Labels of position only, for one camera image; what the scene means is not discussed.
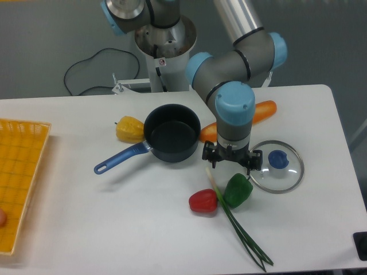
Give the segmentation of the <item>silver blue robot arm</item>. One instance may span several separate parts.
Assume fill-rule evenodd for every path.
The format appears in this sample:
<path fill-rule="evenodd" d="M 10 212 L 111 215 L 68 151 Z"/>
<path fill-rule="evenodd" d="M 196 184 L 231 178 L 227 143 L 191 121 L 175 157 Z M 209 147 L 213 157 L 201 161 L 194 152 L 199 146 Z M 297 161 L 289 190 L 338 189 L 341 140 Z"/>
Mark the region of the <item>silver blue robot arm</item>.
<path fill-rule="evenodd" d="M 215 1 L 233 49 L 220 58 L 193 49 L 197 32 L 180 12 L 179 1 L 102 1 L 102 11 L 117 35 L 134 33 L 145 55 L 151 90 L 194 89 L 217 120 L 217 143 L 206 143 L 204 159 L 236 162 L 259 170 L 262 154 L 248 149 L 255 95 L 248 81 L 287 59 L 278 33 L 267 33 L 251 1 Z"/>

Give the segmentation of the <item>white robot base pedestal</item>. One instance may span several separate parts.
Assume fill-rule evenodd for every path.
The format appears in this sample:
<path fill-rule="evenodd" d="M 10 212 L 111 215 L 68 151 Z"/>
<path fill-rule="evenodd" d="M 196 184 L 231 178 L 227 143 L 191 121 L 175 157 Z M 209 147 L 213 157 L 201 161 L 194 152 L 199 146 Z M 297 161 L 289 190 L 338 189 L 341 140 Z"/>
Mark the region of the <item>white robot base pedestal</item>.
<path fill-rule="evenodd" d="M 222 57 L 189 52 L 196 43 L 193 22 L 182 15 L 161 18 L 157 25 L 150 15 L 132 19 L 113 16 L 122 32 L 134 32 L 135 43 L 145 55 L 154 92 L 184 91 L 192 87 L 205 96 L 230 81 L 247 82 L 275 67 L 276 47 L 259 17 L 252 12 L 220 13 L 233 43 L 233 50 Z"/>

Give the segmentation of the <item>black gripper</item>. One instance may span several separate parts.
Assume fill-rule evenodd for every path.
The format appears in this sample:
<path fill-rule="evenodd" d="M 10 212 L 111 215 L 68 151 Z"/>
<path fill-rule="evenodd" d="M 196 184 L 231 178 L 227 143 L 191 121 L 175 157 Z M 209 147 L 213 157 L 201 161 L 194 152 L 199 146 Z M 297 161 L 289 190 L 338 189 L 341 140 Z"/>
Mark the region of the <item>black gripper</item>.
<path fill-rule="evenodd" d="M 247 175 L 251 171 L 260 171 L 263 164 L 262 150 L 253 150 L 249 152 L 249 145 L 243 148 L 235 149 L 233 146 L 223 147 L 220 143 L 215 145 L 211 141 L 206 141 L 202 150 L 202 160 L 211 163 L 212 168 L 216 168 L 217 162 L 230 161 L 238 164 L 247 164 Z"/>

